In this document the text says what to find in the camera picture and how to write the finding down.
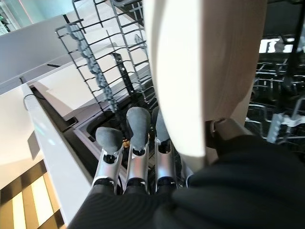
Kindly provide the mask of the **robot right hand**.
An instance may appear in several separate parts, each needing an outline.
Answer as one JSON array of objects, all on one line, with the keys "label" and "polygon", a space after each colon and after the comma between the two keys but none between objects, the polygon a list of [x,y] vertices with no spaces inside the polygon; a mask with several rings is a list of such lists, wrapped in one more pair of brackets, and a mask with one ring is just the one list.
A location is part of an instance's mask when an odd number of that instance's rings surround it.
[{"label": "robot right hand", "polygon": [[285,148],[254,135],[215,133],[218,159],[188,187],[148,196],[103,193],[98,183],[71,229],[302,229],[305,167]]}]

